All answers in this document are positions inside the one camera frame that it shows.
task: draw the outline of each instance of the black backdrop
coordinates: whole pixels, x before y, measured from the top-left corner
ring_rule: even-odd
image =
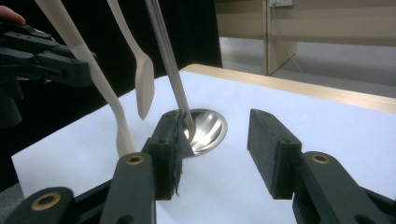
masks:
[[[135,59],[107,1],[63,2],[88,47],[98,56],[116,94],[120,96],[132,90]],[[164,76],[163,60],[144,0],[119,0],[119,3],[134,38],[154,62],[155,76]],[[160,0],[160,4],[177,66],[201,63],[221,67],[213,0]],[[51,34],[64,44],[35,1],[0,0],[0,5],[12,8],[27,20],[27,24]],[[13,154],[106,103],[94,86],[73,88],[57,83],[20,83],[25,99],[17,101],[17,105],[23,121],[16,127],[0,129],[0,192],[18,183],[10,158]]]

